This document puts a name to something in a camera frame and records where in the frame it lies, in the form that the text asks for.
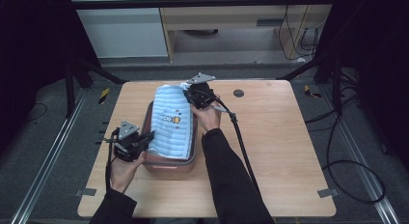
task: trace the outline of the black jacket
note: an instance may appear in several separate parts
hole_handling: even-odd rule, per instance
[[[210,130],[202,138],[202,144],[220,223],[274,223],[241,159],[230,148],[222,130]],[[135,201],[110,190],[90,223],[131,223],[135,207]]]

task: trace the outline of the person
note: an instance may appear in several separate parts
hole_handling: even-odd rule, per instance
[[[214,109],[214,106],[218,106],[216,101],[204,109],[191,106],[191,110],[205,130],[202,138],[205,165],[219,222],[274,223],[243,162],[231,149],[220,129],[222,113]],[[112,162],[111,190],[107,191],[91,224],[132,222],[132,213],[137,203],[124,195],[124,192],[144,160],[145,153],[142,153],[134,162],[120,159]]]

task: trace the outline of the blue towel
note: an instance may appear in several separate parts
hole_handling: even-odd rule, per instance
[[[164,85],[156,89],[150,127],[154,138],[148,148],[151,154],[189,158],[193,115],[182,88],[182,85]]]

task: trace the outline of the box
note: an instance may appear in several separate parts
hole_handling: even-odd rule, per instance
[[[150,103],[147,115],[144,120],[142,127],[142,133],[150,132],[150,122],[152,115],[153,101]],[[162,157],[156,154],[150,154],[147,152],[146,159],[144,162],[145,168],[150,172],[172,172],[172,173],[187,173],[193,169],[195,166],[196,158],[196,143],[197,143],[197,131],[198,131],[198,118],[193,114],[193,135],[192,135],[192,145],[190,149],[190,155],[187,159],[172,159]]]

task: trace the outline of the white wall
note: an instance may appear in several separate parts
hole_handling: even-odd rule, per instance
[[[168,56],[158,9],[77,12],[98,58]]]

